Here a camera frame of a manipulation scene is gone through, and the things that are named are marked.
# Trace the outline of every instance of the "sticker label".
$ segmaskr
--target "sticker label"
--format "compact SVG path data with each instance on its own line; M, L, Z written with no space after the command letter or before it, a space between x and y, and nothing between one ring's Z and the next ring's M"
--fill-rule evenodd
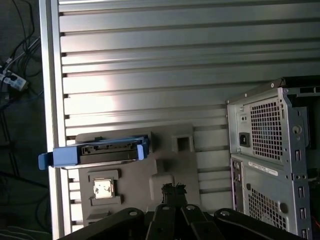
M261 171L264 171L265 173L268 173L268 174L271 174L271 175L274 175L274 176L278 176L278 172L276 170L272 170L270 168L267 168L265 166L261 166L259 164L254 163L254 162L249 162L249 166L253 167L255 169L259 169Z

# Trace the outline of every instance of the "power socket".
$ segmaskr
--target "power socket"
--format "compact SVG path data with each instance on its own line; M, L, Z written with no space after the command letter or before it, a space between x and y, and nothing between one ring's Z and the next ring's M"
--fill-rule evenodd
M0 65L0 81L4 79L4 83L10 85L12 88L17 89L18 91L23 91L27 88L28 82L24 80L22 77L14 74L9 70L4 70L3 67Z

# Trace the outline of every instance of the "computer tower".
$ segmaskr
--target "computer tower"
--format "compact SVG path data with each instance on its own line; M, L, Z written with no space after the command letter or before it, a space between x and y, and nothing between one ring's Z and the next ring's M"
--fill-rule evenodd
M283 77L227 101L234 209L305 239L318 97L320 77Z

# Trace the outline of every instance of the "ventilation grille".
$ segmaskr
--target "ventilation grille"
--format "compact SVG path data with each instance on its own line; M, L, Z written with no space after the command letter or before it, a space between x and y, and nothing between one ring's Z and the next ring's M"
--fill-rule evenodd
M254 154L280 160L283 152L280 110L277 102L251 106L250 113Z
M253 188L251 194L249 194L249 214L252 218L279 229L287 230L286 219L279 215L278 203Z

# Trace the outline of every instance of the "dark floor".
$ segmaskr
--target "dark floor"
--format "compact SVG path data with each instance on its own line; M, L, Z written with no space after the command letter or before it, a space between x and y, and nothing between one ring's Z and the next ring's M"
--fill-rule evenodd
M35 33L40 36L39 4L37 0L28 0L33 7ZM30 13L24 0L15 0L21 12L23 24L27 34L31 29ZM0 5L0 61L5 62L13 49L24 39L23 27L13 0L2 0ZM27 66L28 73L35 73L41 68L41 49L35 54L39 61L31 60ZM43 90L42 74L26 79L34 89L40 93ZM48 173L38 169L38 155L46 151L45 111L43 95L26 93L21 100L26 102L13 103L5 111L8 130L11 140L14 142L14 154L16 156L19 174L22 178L48 185ZM0 129L0 143L4 141L3 131ZM0 171L13 173L7 150L0 150ZM19 237L21 239L50 239L49 234L28 232L18 226L31 230L44 231L36 221L36 209L38 208L39 222L43 227L50 225L50 208L48 196L44 197L48 190L10 177L0 178L0 239L12 239L4 235Z

